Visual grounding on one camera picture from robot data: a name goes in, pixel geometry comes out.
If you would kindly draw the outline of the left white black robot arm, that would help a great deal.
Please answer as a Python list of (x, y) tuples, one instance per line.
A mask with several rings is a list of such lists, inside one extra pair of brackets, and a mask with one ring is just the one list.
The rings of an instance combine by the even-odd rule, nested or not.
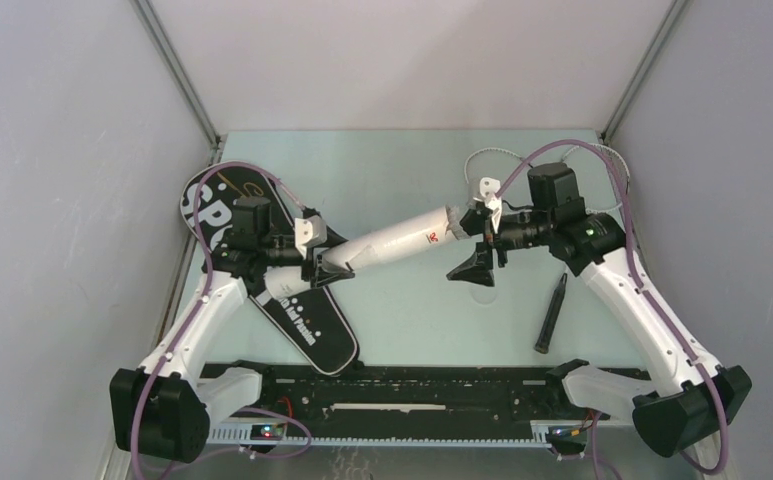
[(318, 211), (298, 218), (269, 197), (240, 198), (220, 213), (193, 216), (205, 256), (198, 288), (161, 343), (109, 385), (117, 446), (134, 456), (190, 463), (209, 433), (241, 408), (266, 416), (277, 388), (252, 368), (231, 366), (200, 377), (213, 342), (232, 315), (252, 302), (319, 373), (342, 373), (359, 345), (333, 299), (315, 252), (342, 243)]

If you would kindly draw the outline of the clear round tube lid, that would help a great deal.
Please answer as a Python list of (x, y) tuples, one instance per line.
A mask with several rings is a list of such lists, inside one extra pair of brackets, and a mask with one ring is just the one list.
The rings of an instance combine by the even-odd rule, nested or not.
[(469, 292), (471, 298), (479, 305), (491, 305), (498, 297), (494, 287), (471, 285)]

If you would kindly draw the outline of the left electronics board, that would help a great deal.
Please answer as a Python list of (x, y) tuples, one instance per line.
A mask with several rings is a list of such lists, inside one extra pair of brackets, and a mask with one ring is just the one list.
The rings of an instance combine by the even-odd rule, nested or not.
[(286, 436), (286, 424), (253, 424), (249, 434), (252, 442), (278, 442)]

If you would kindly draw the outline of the electronics board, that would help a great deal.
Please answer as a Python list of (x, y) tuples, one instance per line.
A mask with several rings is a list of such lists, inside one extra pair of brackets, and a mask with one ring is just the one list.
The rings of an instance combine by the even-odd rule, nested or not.
[(278, 442), (286, 436), (286, 424), (253, 424), (249, 434), (252, 442)]
[(547, 442), (550, 452), (562, 459), (581, 458), (586, 450), (587, 434), (582, 429), (553, 428)]

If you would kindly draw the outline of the right electronics board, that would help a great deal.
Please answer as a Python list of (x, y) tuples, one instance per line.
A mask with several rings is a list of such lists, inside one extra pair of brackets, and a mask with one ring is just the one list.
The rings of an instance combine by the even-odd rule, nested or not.
[(586, 450), (587, 434), (582, 429), (553, 428), (547, 442), (550, 452), (562, 459), (581, 458)]

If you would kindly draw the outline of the white shuttlecock tube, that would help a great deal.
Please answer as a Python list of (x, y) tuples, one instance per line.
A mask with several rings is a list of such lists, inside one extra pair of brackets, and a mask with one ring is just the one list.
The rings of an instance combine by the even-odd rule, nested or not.
[[(460, 239), (458, 222), (463, 212), (458, 207), (442, 206), (430, 212), (393, 224), (348, 240), (340, 245), (343, 249), (342, 267), (325, 267), (330, 270), (357, 272), (429, 251)], [(284, 299), (313, 290), (309, 281), (301, 279), (300, 267), (277, 267), (263, 276), (265, 290), (254, 298), (263, 305), (273, 299)]]

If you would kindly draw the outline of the black racket cover bag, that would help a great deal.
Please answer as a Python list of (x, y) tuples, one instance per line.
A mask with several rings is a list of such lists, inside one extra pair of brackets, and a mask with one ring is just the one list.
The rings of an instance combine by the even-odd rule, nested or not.
[[(293, 235), (286, 206), (290, 193), (263, 169), (242, 161), (208, 167), (184, 187), (180, 211), (208, 259), (203, 271), (225, 280), (257, 309), (323, 375), (338, 375), (358, 358), (359, 343), (328, 286), (261, 305), (254, 298), (265, 290), (263, 276), (253, 271), (259, 241), (268, 235)], [(302, 215), (317, 210), (301, 205)], [(317, 249), (346, 240), (327, 226), (327, 241)]]

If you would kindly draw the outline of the right white badminton racket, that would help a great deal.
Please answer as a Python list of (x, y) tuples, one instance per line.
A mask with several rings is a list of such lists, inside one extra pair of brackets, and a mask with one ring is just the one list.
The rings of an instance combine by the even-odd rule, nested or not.
[(567, 143), (561, 148), (559, 161), (576, 173), (586, 212), (621, 214), (630, 191), (630, 169), (624, 157), (601, 143), (590, 143), (590, 149)]

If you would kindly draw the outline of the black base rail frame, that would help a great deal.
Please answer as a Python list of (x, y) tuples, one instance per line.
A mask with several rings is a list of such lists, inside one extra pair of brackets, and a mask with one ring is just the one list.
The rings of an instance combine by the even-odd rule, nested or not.
[[(573, 421), (588, 409), (564, 395), (579, 359), (553, 369), (366, 367), (328, 377), (293, 365), (212, 363), (208, 380), (228, 373), (257, 377), (257, 393), (233, 411), (255, 408), (317, 441), (480, 443), (528, 441), (538, 420)], [(120, 370), (110, 384), (117, 445), (142, 455), (194, 462), (212, 424), (208, 402), (182, 376), (151, 379)]]

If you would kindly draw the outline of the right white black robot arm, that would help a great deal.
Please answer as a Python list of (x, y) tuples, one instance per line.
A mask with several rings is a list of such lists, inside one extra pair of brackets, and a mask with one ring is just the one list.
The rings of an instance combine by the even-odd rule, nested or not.
[(570, 167), (540, 165), (527, 179), (532, 207), (508, 215), (500, 181), (477, 180), (460, 226), (481, 240), (448, 279), (492, 287), (493, 269), (506, 265), (508, 252), (545, 247), (614, 314), (649, 375), (636, 380), (572, 360), (550, 373), (553, 383), (543, 392), (547, 411), (568, 418), (585, 408), (630, 421), (663, 457), (730, 424), (752, 388), (745, 369), (724, 366), (694, 338), (643, 272), (619, 222), (587, 212)]

